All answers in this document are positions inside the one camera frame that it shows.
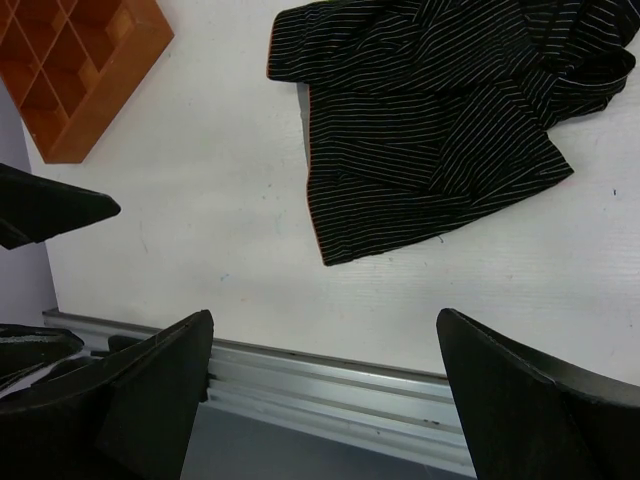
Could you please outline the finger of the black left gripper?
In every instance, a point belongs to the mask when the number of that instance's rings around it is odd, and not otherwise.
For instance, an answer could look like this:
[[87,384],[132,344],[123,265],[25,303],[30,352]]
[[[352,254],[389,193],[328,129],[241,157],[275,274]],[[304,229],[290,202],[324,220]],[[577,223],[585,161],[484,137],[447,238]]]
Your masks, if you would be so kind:
[[42,243],[117,216],[110,196],[1,166],[1,246]]

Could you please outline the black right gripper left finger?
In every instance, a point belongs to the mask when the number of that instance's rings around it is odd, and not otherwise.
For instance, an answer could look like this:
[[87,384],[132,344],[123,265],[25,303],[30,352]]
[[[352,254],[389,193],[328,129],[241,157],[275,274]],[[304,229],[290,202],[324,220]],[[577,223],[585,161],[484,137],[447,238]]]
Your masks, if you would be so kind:
[[202,310],[1,400],[2,478],[179,478],[208,385],[213,333]]

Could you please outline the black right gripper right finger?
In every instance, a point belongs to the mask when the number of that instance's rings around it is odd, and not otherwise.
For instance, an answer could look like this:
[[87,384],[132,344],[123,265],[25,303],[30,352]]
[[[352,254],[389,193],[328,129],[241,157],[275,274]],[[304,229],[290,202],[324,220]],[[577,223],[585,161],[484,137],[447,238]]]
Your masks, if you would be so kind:
[[454,309],[436,321],[479,479],[636,479],[639,388],[512,340]]

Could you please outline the black striped underwear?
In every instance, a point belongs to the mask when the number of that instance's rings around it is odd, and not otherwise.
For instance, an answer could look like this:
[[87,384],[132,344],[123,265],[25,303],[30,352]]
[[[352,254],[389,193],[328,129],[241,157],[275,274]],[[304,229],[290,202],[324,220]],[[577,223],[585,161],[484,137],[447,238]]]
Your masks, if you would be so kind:
[[309,95],[307,201],[327,266],[463,227],[572,168],[556,124],[604,110],[635,1],[319,1],[280,12],[267,75]]

